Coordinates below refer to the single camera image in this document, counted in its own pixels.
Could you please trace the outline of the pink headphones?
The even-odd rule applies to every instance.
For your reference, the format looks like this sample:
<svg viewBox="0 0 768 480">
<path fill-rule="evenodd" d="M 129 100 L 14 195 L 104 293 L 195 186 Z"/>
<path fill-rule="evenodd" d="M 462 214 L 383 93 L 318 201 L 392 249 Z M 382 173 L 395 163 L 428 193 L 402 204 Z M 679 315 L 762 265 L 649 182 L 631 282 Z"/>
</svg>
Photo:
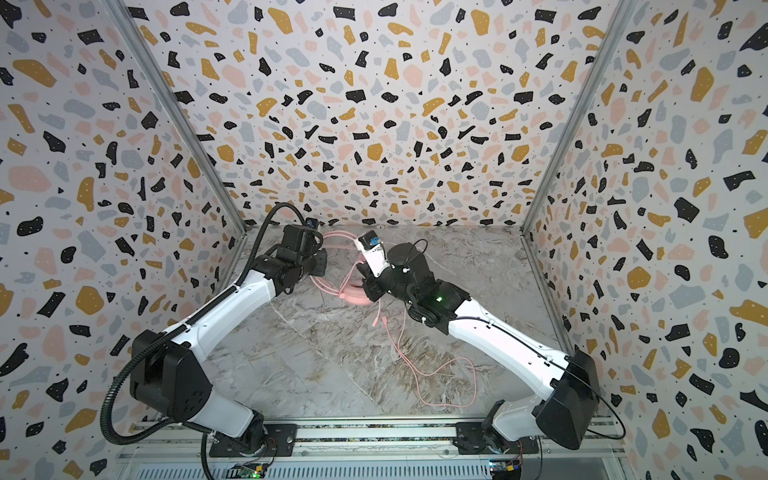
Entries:
<svg viewBox="0 0 768 480">
<path fill-rule="evenodd" d="M 373 304 L 373 301 L 370 300 L 367 294 L 365 293 L 362 284 L 357 285 L 352 283 L 352 276 L 355 272 L 358 271 L 357 267 L 365 263 L 364 256 L 357 248 L 357 236 L 348 231 L 333 230 L 328 233 L 325 233 L 323 237 L 324 237 L 324 240 L 327 240 L 328 238 L 331 238 L 331 239 L 341 238 L 343 240 L 348 241 L 350 243 L 349 246 L 344 244 L 328 244 L 328 243 L 325 243 L 325 246 L 332 249 L 354 250 L 357 253 L 357 257 L 339 287 L 335 287 L 328 281 L 324 280 L 323 278 L 315 277 L 315 276 L 310 277 L 312 283 L 322 292 L 332 295 L 338 299 L 341 299 L 351 305 L 367 306 L 367 305 Z"/>
</svg>

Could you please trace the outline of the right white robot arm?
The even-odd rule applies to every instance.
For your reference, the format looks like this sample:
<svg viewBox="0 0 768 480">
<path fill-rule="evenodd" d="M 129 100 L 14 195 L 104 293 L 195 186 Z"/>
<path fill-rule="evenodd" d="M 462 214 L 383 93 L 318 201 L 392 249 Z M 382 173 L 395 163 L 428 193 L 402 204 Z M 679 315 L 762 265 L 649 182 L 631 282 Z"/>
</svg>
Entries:
<svg viewBox="0 0 768 480">
<path fill-rule="evenodd" d="M 500 401 L 486 416 L 484 436 L 493 448 L 533 436 L 580 448 L 600 400 L 588 354 L 568 355 L 516 330 L 464 289 L 437 279 L 412 243 L 386 249 L 370 231 L 355 246 L 364 259 L 358 269 L 370 300 L 393 296 L 405 304 L 410 319 L 481 350 L 531 389 L 532 396 Z"/>
</svg>

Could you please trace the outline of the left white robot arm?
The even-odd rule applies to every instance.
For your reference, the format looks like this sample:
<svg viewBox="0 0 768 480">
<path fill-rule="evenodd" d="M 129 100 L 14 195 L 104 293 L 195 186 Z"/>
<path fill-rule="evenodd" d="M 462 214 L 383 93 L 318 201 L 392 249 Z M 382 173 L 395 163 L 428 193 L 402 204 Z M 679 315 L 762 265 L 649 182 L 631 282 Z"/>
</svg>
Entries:
<svg viewBox="0 0 768 480">
<path fill-rule="evenodd" d="M 232 440 L 244 454 L 266 441 L 263 415 L 219 393 L 203 363 L 225 337 L 259 308 L 290 294 L 327 265 L 323 236 L 312 225 L 288 225 L 279 243 L 247 262 L 222 293 L 161 333 L 146 331 L 134 341 L 138 363 L 129 376 L 130 395 L 174 423 Z"/>
</svg>

